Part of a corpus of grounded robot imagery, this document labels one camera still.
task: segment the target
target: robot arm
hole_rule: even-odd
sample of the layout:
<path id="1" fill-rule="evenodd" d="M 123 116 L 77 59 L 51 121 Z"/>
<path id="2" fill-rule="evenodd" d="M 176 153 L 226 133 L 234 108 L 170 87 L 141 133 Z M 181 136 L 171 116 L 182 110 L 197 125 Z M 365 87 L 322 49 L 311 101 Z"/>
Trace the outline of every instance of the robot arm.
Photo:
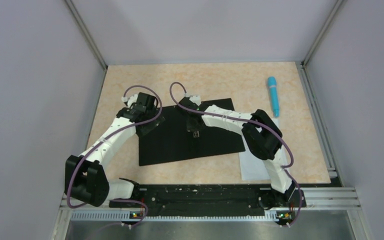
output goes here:
<path id="1" fill-rule="evenodd" d="M 254 120 L 267 125 L 277 134 L 282 136 L 282 132 L 278 129 L 266 112 L 260 109 L 258 109 L 255 113 L 242 113 L 227 110 L 216 105 L 201 103 L 201 99 L 198 95 L 184 97 L 179 104 L 192 110 L 199 110 L 201 112 L 208 113 L 201 115 L 178 107 L 181 112 L 187 114 L 188 116 L 188 124 L 186 125 L 188 131 L 199 131 L 203 128 L 203 126 L 206 126 L 222 128 L 244 136 L 251 153 L 257 158 L 263 160 L 264 166 L 270 176 L 271 188 L 285 195 L 287 199 L 290 198 L 293 194 L 295 186 L 293 185 L 291 178 L 288 177 L 282 168 L 282 151 L 280 151 L 283 147 L 282 143 L 272 133 L 265 129 L 259 131 L 259 127 L 252 123 L 226 118 L 229 116 L 236 119 Z M 224 117 L 214 116 L 211 114 L 218 114 Z"/>
<path id="2" fill-rule="evenodd" d="M 142 92 L 131 96 L 126 102 L 127 107 L 117 113 L 109 128 L 90 148 L 80 156 L 72 155 L 67 159 L 64 191 L 66 194 L 74 169 L 83 156 L 90 152 L 74 178 L 71 196 L 95 207 L 105 200 L 129 199 L 132 196 L 137 183 L 122 178 L 108 182 L 104 170 L 127 139 L 134 134 L 143 136 L 164 121 L 160 116 L 150 123 L 126 128 L 153 118 L 157 114 L 155 100 L 154 96 Z"/>

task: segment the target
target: blue cylindrical object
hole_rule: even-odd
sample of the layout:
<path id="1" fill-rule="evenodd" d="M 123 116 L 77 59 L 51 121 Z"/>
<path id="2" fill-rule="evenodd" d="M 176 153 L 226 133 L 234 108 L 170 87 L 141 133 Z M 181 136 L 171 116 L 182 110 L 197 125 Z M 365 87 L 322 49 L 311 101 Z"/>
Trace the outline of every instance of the blue cylindrical object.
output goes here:
<path id="1" fill-rule="evenodd" d="M 273 108 L 274 117 L 278 118 L 281 109 L 279 108 L 278 91 L 276 89 L 276 79 L 270 76 L 267 80 L 268 89 L 270 91 L 271 107 Z"/>

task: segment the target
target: beige tabletop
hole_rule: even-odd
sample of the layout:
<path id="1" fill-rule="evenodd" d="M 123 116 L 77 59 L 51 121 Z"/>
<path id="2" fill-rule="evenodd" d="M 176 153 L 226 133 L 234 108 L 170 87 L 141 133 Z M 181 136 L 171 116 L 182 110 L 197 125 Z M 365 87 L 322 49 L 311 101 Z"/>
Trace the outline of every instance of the beige tabletop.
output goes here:
<path id="1" fill-rule="evenodd" d="M 113 65 L 103 83 L 88 145 L 110 126 L 125 105 L 122 95 L 131 85 L 145 85 L 161 97 L 163 106 L 174 105 L 169 86 L 183 83 L 188 93 L 201 100 L 232 98 L 239 112 L 265 110 L 273 117 L 266 87 L 269 76 L 276 77 L 279 95 L 280 130 L 294 155 L 290 172 L 299 183 L 330 183 L 312 117 L 294 62 L 199 63 Z M 127 96 L 147 92 L 132 89 Z M 180 100 L 183 91 L 173 88 Z M 108 179 L 127 178 L 140 184 L 244 184 L 269 181 L 243 181 L 238 153 L 201 157 L 156 165 L 139 166 L 138 137 L 121 147 L 105 170 Z"/>

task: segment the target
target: sheet of paper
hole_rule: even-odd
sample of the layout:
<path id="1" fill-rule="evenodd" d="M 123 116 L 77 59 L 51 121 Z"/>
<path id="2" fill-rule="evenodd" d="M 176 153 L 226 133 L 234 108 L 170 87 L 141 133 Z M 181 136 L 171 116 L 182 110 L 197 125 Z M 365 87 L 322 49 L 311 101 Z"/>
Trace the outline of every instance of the sheet of paper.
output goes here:
<path id="1" fill-rule="evenodd" d="M 279 127 L 279 120 L 277 118 L 272 119 L 274 124 Z M 245 151 L 239 153 L 239 162 L 240 162 L 240 175 L 244 181 L 252 180 L 270 180 L 269 173 L 264 167 L 264 162 L 261 159 L 256 158 L 248 148 L 245 138 L 242 137 L 243 145 L 245 145 Z M 287 164 L 287 158 L 285 149 L 282 146 L 281 151 L 281 161 L 283 165 Z"/>

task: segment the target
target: white wall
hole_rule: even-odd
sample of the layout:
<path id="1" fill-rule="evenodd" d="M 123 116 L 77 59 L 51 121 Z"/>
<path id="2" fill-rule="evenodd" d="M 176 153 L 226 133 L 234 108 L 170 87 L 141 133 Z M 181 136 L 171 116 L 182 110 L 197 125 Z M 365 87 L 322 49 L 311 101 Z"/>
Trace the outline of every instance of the white wall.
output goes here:
<path id="1" fill-rule="evenodd" d="M 50 238 L 102 79 L 62 0 L 0 0 L 0 240 Z"/>
<path id="2" fill-rule="evenodd" d="M 73 0 L 109 65 L 300 61 L 336 0 Z"/>
<path id="3" fill-rule="evenodd" d="M 342 179 L 384 239 L 384 1 L 348 1 L 308 68 Z"/>

